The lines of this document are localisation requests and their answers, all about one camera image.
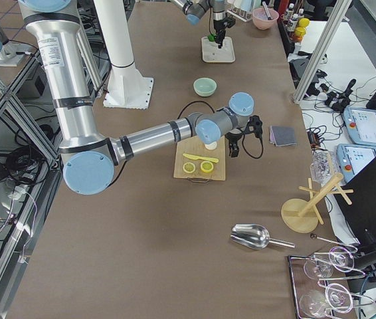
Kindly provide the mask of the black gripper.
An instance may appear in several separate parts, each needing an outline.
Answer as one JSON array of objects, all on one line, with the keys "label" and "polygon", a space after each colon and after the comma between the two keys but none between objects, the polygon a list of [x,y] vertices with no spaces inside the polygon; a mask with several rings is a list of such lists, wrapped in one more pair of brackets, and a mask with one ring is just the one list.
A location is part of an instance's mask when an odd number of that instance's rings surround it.
[{"label": "black gripper", "polygon": [[225,135],[225,138],[229,141],[229,156],[231,158],[236,158],[239,155],[239,140],[241,140],[243,150],[247,152],[244,140],[246,135],[248,134],[254,134],[255,138],[258,138],[260,140],[260,145],[262,146],[262,120],[259,116],[251,116],[246,127],[242,130],[239,129],[239,131],[239,133],[229,132]]},{"label": "black gripper", "polygon": [[217,45],[221,49],[223,47],[223,41],[225,39],[225,31],[235,25],[236,21],[233,17],[225,17],[222,20],[213,20],[213,27],[217,36]]}]

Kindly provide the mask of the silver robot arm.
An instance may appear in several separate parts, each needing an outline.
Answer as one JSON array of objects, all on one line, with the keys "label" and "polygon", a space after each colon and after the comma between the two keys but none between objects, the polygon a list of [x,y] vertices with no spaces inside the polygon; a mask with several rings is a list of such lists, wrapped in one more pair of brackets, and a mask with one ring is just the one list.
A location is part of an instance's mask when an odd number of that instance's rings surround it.
[{"label": "silver robot arm", "polygon": [[221,49],[223,47],[223,41],[226,36],[226,29],[229,29],[235,25],[235,19],[228,16],[225,9],[225,2],[221,0],[200,0],[200,1],[178,1],[171,0],[173,4],[178,6],[187,20],[196,25],[203,15],[211,10],[211,16],[213,18],[213,27],[215,30],[214,42],[217,47]]},{"label": "silver robot arm", "polygon": [[[37,40],[62,131],[63,178],[76,193],[105,190],[112,184],[115,166],[134,156],[193,136],[212,144],[246,127],[252,116],[252,96],[237,92],[213,114],[194,113],[118,139],[103,136],[94,120],[78,48],[81,26],[76,2],[21,1],[19,6],[28,32]],[[97,1],[95,6],[112,65],[106,105],[146,109],[153,79],[143,77],[135,66],[123,4]]]}]

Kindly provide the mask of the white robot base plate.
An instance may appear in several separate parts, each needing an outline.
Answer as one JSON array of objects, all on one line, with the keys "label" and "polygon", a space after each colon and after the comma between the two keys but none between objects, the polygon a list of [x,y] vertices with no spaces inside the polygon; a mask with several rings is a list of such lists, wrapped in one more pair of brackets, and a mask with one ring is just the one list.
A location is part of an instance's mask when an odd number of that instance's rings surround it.
[{"label": "white robot base plate", "polygon": [[104,106],[145,110],[149,107],[154,79],[140,77],[135,82],[124,76],[111,77],[108,81]]}]

